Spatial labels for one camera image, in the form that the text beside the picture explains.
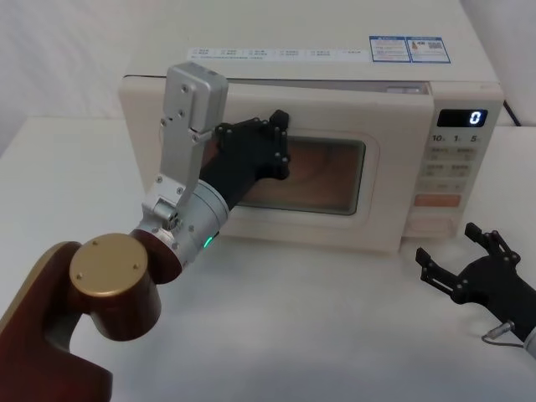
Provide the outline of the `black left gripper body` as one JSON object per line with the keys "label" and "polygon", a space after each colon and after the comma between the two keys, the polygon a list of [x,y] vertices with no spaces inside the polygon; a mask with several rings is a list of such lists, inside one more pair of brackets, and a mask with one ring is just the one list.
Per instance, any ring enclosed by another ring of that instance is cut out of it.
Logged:
{"label": "black left gripper body", "polygon": [[271,135],[226,132],[219,136],[217,148],[200,179],[219,193],[229,210],[261,179],[281,177],[281,142]]}

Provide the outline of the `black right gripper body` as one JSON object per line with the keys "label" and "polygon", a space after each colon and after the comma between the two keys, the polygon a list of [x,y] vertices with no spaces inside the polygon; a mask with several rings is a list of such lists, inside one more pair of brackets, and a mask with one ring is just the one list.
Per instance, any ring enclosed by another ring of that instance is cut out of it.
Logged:
{"label": "black right gripper body", "polygon": [[500,322],[512,322],[521,340],[535,329],[535,290],[517,273],[519,255],[485,256],[468,265],[453,290],[456,304],[476,303]]}

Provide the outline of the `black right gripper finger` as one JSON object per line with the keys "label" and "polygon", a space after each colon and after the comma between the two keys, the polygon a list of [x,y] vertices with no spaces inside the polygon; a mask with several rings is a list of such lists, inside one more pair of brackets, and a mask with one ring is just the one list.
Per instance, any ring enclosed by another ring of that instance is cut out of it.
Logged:
{"label": "black right gripper finger", "polygon": [[421,267],[420,279],[423,282],[442,291],[450,298],[461,298],[464,286],[458,275],[439,266],[422,247],[417,249],[415,261]]}
{"label": "black right gripper finger", "polygon": [[489,256],[498,258],[513,268],[520,262],[520,255],[508,246],[497,230],[483,232],[476,224],[468,223],[464,234],[469,240],[479,244]]}

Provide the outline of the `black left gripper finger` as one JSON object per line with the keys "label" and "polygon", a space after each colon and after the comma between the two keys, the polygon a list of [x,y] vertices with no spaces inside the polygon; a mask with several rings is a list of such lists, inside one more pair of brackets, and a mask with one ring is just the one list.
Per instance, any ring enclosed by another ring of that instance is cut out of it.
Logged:
{"label": "black left gripper finger", "polygon": [[219,141],[231,141],[241,137],[260,137],[274,139],[283,131],[283,111],[276,110],[268,119],[254,117],[238,123],[221,123],[216,128]]}
{"label": "black left gripper finger", "polygon": [[289,125],[290,116],[284,111],[276,111],[274,113],[274,124],[276,126],[274,133],[276,134],[277,151],[277,174],[276,178],[283,180],[289,175],[289,156],[288,156],[288,136],[287,128]]}

